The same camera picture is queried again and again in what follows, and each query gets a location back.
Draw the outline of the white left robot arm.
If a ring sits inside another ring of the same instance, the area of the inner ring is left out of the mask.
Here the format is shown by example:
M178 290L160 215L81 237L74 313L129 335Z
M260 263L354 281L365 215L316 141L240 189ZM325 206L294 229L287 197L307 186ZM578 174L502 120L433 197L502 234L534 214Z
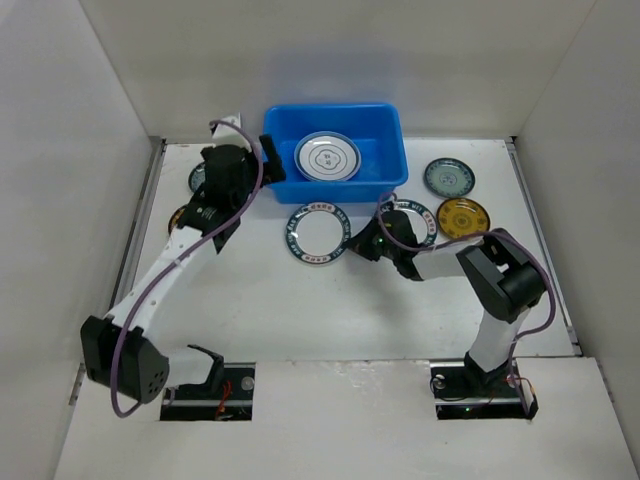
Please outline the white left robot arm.
M104 317L90 316L80 329L87 376L109 389L120 418L131 413L122 409L119 396L141 407L165 390L185 387L211 396L224 386L221 354L195 344L163 353L155 344L159 328L167 307L221 252L260 189L284 181L286 172L270 135L247 146L206 147L201 155L205 180L184 206L159 257Z

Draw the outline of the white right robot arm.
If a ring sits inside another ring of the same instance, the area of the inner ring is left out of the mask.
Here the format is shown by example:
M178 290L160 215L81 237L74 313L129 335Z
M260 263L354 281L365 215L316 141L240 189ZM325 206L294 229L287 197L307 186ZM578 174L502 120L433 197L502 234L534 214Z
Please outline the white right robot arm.
M369 261L385 257L401 276L426 281L463 276L484 309L477 336L464 357L463 381L477 395L513 371L517 342L553 323L557 304L549 276L506 230L466 234L440 244L420 243L408 215L379 211L344 247Z

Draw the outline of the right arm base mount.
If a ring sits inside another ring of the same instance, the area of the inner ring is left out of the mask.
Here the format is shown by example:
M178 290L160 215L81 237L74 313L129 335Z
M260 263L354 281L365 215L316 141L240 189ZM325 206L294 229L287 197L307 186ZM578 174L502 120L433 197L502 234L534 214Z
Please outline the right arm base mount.
M432 362L429 388L438 420L533 420L539 402L531 381L502 369L483 382L462 360Z

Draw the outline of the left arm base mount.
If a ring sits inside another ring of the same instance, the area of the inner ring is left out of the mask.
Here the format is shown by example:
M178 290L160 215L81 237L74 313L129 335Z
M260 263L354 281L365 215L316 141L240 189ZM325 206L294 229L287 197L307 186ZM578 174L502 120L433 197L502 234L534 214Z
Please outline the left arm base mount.
M237 422L251 421L255 391L256 364L228 363L221 354L191 344L196 371L186 375L188 360L177 358L181 383L171 385L162 396L160 421L165 422Z

